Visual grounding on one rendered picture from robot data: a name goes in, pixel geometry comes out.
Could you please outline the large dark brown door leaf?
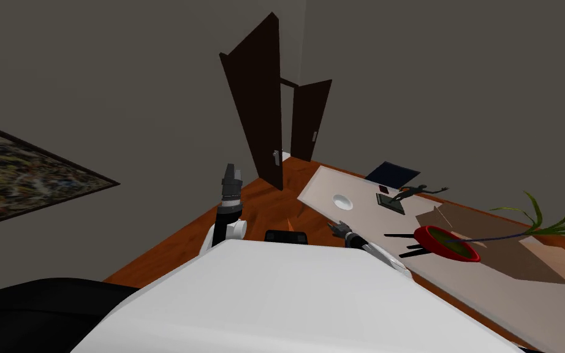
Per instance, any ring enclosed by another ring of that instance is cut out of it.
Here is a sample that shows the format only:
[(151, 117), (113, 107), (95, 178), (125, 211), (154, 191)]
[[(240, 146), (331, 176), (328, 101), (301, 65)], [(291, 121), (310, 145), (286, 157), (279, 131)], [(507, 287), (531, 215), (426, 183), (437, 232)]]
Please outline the large dark brown door leaf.
[[(220, 53), (257, 175), (282, 190), (279, 19), (271, 12), (230, 53)], [(280, 152), (275, 166), (273, 152)]]

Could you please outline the dark figure statue on base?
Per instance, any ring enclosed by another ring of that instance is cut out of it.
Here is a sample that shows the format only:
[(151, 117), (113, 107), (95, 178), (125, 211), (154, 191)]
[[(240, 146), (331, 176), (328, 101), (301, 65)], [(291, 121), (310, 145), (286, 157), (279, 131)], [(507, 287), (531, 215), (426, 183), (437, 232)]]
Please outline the dark figure statue on base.
[(420, 184), (418, 186), (403, 186), (399, 188), (399, 193), (393, 197), (386, 194), (377, 193), (376, 200), (379, 206), (392, 210), (402, 215), (406, 215), (402, 201), (417, 194), (437, 194), (449, 190), (449, 187), (442, 187), (438, 191), (426, 190), (427, 185)]

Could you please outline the small dark brown door leaf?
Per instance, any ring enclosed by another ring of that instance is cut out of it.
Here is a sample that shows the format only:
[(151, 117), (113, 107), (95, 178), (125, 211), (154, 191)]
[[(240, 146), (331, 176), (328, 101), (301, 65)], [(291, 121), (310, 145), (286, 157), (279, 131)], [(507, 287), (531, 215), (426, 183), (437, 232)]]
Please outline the small dark brown door leaf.
[(311, 161), (316, 141), (311, 141), (314, 131), (319, 131), (332, 81), (324, 80), (294, 87), (290, 155)]

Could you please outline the pale beige table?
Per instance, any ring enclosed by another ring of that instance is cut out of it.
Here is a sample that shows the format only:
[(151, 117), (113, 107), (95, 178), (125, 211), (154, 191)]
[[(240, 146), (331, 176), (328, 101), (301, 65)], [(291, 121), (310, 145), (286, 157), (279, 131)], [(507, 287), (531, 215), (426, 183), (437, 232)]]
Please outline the pale beige table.
[[(394, 257), (406, 252), (413, 240), (388, 238), (384, 234), (413, 232), (421, 226), (416, 216), (448, 203), (414, 195), (403, 201), (406, 215), (402, 215), (377, 204), (377, 183), (319, 164), (311, 164), (308, 173), (310, 179), (299, 195), (301, 202), (328, 219), (345, 222), (366, 241)], [(349, 198), (353, 209), (336, 207), (332, 200), (335, 194)], [(562, 254), (553, 256), (552, 267), (565, 278), (565, 249), (562, 250)], [(435, 254), (404, 258), (402, 263), (525, 344), (546, 353), (565, 353), (565, 284), (514, 279), (481, 261), (459, 262)]]

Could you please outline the dark blue laptop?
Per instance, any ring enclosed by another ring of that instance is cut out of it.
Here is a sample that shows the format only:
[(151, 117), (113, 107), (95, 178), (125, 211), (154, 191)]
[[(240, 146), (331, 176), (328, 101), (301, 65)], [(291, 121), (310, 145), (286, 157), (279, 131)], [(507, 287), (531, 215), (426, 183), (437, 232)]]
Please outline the dark blue laptop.
[(365, 180), (377, 183), (388, 188), (399, 189), (407, 185), (420, 172), (390, 162), (383, 162), (379, 167), (370, 172)]

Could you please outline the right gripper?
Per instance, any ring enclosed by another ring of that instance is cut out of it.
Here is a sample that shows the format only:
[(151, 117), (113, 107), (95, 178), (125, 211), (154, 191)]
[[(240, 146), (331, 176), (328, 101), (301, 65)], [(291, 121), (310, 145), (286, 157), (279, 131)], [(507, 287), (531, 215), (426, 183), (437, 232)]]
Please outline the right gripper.
[(327, 226), (332, 231), (332, 235), (337, 238), (345, 239), (349, 234), (353, 233), (351, 228), (344, 222), (328, 222)]

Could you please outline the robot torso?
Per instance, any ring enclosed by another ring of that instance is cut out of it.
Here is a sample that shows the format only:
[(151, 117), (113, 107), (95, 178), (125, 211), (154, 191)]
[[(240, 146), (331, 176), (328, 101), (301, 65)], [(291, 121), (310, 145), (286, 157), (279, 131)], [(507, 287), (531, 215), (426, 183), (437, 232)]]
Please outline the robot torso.
[(230, 239), (141, 288), (71, 353), (522, 353), (371, 254)]

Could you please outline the framed speckled wall painting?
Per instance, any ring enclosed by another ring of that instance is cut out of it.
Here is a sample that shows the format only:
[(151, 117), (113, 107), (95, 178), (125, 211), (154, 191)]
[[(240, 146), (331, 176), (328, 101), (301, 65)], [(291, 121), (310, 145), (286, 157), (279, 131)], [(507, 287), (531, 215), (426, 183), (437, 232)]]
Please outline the framed speckled wall painting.
[(118, 184), (0, 130), (0, 222)]

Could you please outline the red pot with green plant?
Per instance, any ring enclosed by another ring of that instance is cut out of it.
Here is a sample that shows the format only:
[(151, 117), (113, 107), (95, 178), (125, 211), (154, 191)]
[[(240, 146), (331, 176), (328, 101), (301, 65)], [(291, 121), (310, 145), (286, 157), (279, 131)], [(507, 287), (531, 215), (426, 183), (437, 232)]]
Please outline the red pot with green plant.
[(533, 235), (565, 236), (565, 216), (562, 220), (542, 228), (541, 226), (544, 218), (539, 203), (530, 193), (525, 191), (524, 194), (529, 198), (533, 206), (534, 217), (530, 216), (525, 210), (513, 208), (514, 211), (523, 213), (523, 215), (531, 222), (531, 225), (520, 233), (501, 237), (464, 239), (437, 226), (420, 226), (410, 233), (385, 233), (384, 237), (408, 238), (414, 239), (417, 242), (415, 245), (408, 246), (408, 249), (410, 250), (409, 252), (399, 254), (399, 257), (401, 258), (415, 257), (424, 254), (435, 254), (437, 256), (459, 262), (480, 262), (480, 254), (472, 248), (470, 245), (471, 243), (499, 241)]

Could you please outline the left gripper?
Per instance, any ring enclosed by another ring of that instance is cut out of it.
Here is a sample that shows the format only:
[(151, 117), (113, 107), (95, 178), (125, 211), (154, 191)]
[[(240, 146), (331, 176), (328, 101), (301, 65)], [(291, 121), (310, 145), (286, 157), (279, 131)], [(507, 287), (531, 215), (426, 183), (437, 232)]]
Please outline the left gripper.
[(241, 171), (229, 163), (225, 170), (225, 178), (222, 179), (222, 197), (240, 197), (243, 181)]

